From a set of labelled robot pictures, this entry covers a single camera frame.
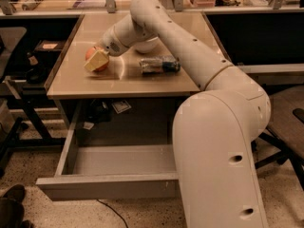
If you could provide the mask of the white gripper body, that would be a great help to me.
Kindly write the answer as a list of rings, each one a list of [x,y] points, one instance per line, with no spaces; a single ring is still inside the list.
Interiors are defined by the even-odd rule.
[[[109,28],[96,43],[96,46],[106,50],[110,56],[120,56],[129,50],[129,32],[118,26]]]

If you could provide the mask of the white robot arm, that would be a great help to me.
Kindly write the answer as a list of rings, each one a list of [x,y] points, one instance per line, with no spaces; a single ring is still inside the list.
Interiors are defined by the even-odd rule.
[[[199,87],[177,110],[172,133],[187,228],[269,228],[251,152],[271,116],[259,84],[173,22],[159,0],[132,0],[86,53],[85,69],[102,70],[153,37]]]

